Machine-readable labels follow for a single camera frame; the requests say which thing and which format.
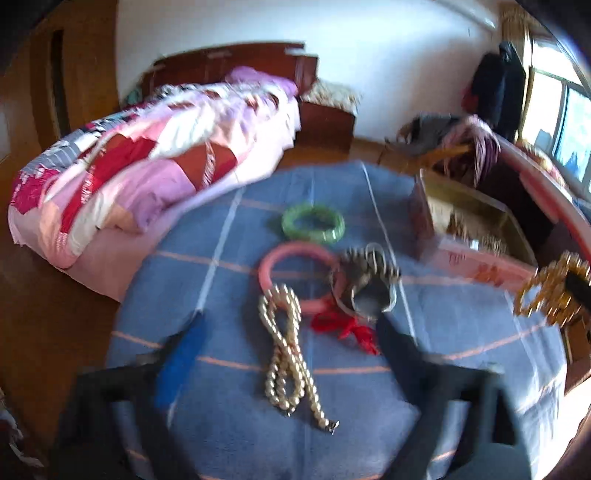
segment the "gold chain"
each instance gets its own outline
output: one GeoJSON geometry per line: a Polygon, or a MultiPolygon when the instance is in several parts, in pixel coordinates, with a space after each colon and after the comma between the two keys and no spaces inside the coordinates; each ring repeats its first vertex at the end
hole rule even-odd
{"type": "Polygon", "coordinates": [[[287,285],[274,285],[267,290],[259,302],[259,314],[263,325],[267,328],[273,342],[273,357],[265,381],[265,395],[271,405],[276,406],[286,416],[291,416],[307,394],[310,408],[321,430],[334,433],[339,426],[338,421],[327,419],[320,405],[318,389],[306,365],[300,349],[298,331],[301,322],[300,301],[294,291],[287,285]],[[285,336],[280,332],[275,321],[275,312],[282,308],[287,313],[287,331],[285,336]],[[294,391],[288,397],[285,391],[286,378],[291,376],[294,391]]]}
{"type": "Polygon", "coordinates": [[[515,296],[513,313],[528,317],[534,312],[542,311],[549,325],[557,323],[562,328],[581,310],[581,305],[564,288],[566,274],[569,271],[591,285],[589,263],[582,261],[577,254],[564,252],[557,262],[552,262],[539,270],[520,288],[515,296]],[[522,306],[526,292],[537,286],[540,286],[540,290],[533,301],[525,307],[522,306]]]}

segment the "hanging clothes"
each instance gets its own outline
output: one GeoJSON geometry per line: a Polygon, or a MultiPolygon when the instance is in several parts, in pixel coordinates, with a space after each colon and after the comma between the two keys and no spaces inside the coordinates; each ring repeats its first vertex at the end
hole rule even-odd
{"type": "Polygon", "coordinates": [[[521,123],[525,70],[510,42],[499,45],[499,53],[487,53],[465,92],[462,107],[477,114],[493,131],[510,142],[521,123]]]}

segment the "pillow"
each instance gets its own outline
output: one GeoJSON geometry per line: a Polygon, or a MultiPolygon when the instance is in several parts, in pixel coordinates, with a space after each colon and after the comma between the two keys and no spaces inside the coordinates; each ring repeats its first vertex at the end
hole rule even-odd
{"type": "Polygon", "coordinates": [[[290,79],[259,72],[251,67],[236,67],[224,80],[228,83],[275,83],[289,98],[297,95],[297,86],[290,79]]]}
{"type": "Polygon", "coordinates": [[[542,170],[544,170],[552,179],[554,179],[558,185],[569,192],[569,187],[564,181],[564,177],[561,175],[560,170],[552,163],[549,156],[542,152],[539,148],[533,146],[526,140],[518,140],[515,146],[519,148],[525,155],[535,161],[542,170]]]}
{"type": "Polygon", "coordinates": [[[312,88],[301,96],[303,102],[338,108],[343,112],[357,116],[357,107],[361,102],[361,95],[348,85],[341,83],[316,80],[312,88]]]}

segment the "pink bedsheet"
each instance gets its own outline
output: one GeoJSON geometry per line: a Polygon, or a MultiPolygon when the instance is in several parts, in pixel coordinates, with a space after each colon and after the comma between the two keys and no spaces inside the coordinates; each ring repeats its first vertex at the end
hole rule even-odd
{"type": "MultiPolygon", "coordinates": [[[[115,228],[100,230],[77,261],[64,272],[91,290],[121,301],[144,258],[184,212],[271,175],[283,151],[293,146],[299,129],[300,113],[297,101],[292,99],[285,109],[280,109],[259,127],[256,143],[247,158],[224,178],[165,211],[142,235],[115,228]]],[[[30,247],[43,257],[38,241],[39,221],[37,208],[24,215],[13,206],[8,209],[8,224],[14,242],[30,247]]]]}

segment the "jewelry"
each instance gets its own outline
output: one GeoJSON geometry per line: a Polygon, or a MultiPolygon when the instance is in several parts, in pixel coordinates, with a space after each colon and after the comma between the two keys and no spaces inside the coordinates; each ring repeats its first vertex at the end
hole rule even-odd
{"type": "Polygon", "coordinates": [[[579,315],[581,306],[564,288],[566,274],[571,271],[591,285],[591,268],[574,253],[564,252],[558,262],[552,262],[539,270],[517,292],[513,313],[530,316],[540,310],[546,315],[549,325],[558,323],[562,328],[579,315]],[[540,286],[533,301],[526,307],[522,306],[523,297],[533,287],[540,286]]]}
{"type": "MultiPolygon", "coordinates": [[[[336,255],[324,249],[320,245],[311,244],[308,242],[287,242],[279,245],[271,250],[265,258],[262,259],[258,270],[259,283],[261,290],[266,291],[271,289],[273,282],[271,281],[271,271],[273,266],[283,260],[284,258],[293,255],[305,255],[328,265],[333,270],[339,265],[339,259],[336,255]]],[[[345,290],[346,277],[344,272],[335,274],[333,290],[338,295],[342,295],[345,290]]],[[[301,302],[301,311],[304,315],[316,315],[321,313],[333,304],[333,294],[328,293],[324,297],[316,300],[305,300],[301,302]]]]}
{"type": "Polygon", "coordinates": [[[281,227],[287,238],[292,240],[306,240],[317,244],[333,244],[345,234],[345,219],[328,207],[302,203],[288,208],[281,217],[281,227]],[[303,216],[315,216],[322,222],[333,225],[328,230],[306,230],[296,227],[296,221],[303,216]]]}
{"type": "MultiPolygon", "coordinates": [[[[400,269],[386,261],[384,249],[379,244],[369,244],[365,250],[349,248],[340,257],[338,270],[332,271],[331,275],[338,271],[347,271],[349,285],[345,290],[348,304],[343,301],[343,296],[333,289],[335,302],[347,315],[366,320],[375,321],[376,318],[368,316],[359,311],[355,304],[355,296],[362,291],[374,278],[378,277],[389,292],[389,303],[381,311],[390,312],[397,301],[395,282],[400,277],[400,269]]],[[[335,283],[330,277],[330,284],[335,283]]]]}
{"type": "Polygon", "coordinates": [[[452,212],[449,217],[449,224],[447,225],[446,233],[458,237],[460,240],[471,244],[472,241],[478,241],[479,249],[488,251],[497,257],[506,255],[509,251],[507,244],[501,238],[498,238],[490,233],[480,237],[472,237],[468,232],[466,222],[456,213],[452,212]]]}
{"type": "Polygon", "coordinates": [[[333,434],[339,426],[338,421],[326,418],[320,405],[318,390],[308,366],[301,354],[298,331],[301,322],[300,301],[287,285],[274,285],[266,290],[259,302],[259,314],[263,325],[273,337],[273,357],[265,381],[265,395],[271,405],[278,407],[288,417],[296,411],[300,400],[307,394],[310,408],[321,430],[333,434]],[[287,312],[287,331],[280,332],[275,321],[275,312],[282,308],[287,312]],[[288,397],[285,380],[288,375],[294,381],[294,391],[288,397]]]}

